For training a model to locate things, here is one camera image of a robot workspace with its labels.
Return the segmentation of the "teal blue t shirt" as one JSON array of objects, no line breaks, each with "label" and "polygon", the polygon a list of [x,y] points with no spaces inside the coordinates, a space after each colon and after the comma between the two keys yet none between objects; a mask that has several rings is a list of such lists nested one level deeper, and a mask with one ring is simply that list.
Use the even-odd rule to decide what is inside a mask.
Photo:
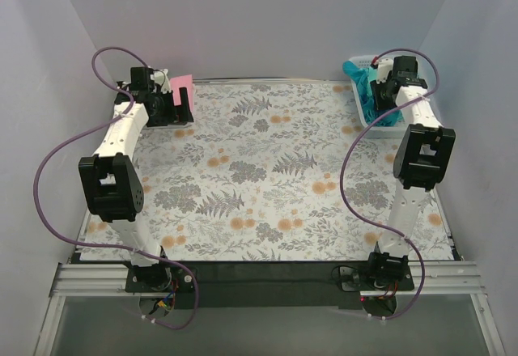
[{"label": "teal blue t shirt", "polygon": [[[365,59],[350,59],[342,64],[343,73],[351,80],[360,122],[363,127],[367,127],[384,113],[384,111],[376,109],[371,82],[376,81],[377,70],[372,69],[370,63],[371,58],[366,57]],[[401,127],[403,124],[401,112],[393,112],[377,122],[374,128],[380,129],[381,132],[390,132],[395,131],[397,127]]]}]

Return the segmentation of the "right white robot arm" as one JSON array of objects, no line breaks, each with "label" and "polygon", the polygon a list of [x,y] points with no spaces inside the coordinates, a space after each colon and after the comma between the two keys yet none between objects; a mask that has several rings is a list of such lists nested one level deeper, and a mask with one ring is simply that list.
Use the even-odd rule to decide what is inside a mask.
[{"label": "right white robot arm", "polygon": [[370,82],[378,110],[398,108],[407,124],[393,161],[396,191],[385,231],[367,260],[367,282],[376,289],[395,291],[410,279],[408,255],[420,208],[444,176],[456,140],[453,129],[436,118],[426,93],[427,81],[419,75],[413,56],[375,58]]}]

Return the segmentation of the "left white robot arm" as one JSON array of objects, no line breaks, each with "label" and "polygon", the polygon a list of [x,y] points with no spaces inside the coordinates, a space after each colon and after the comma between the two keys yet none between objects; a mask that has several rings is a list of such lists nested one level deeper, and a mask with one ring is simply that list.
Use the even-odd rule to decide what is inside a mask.
[{"label": "left white robot arm", "polygon": [[100,146],[79,161],[87,206],[129,246],[134,280],[154,291],[166,290],[172,271],[162,262],[163,249],[142,219],[144,188],[133,163],[134,150],[146,127],[193,123],[193,77],[169,77],[167,70],[138,66],[130,81],[117,84],[112,123]]}]

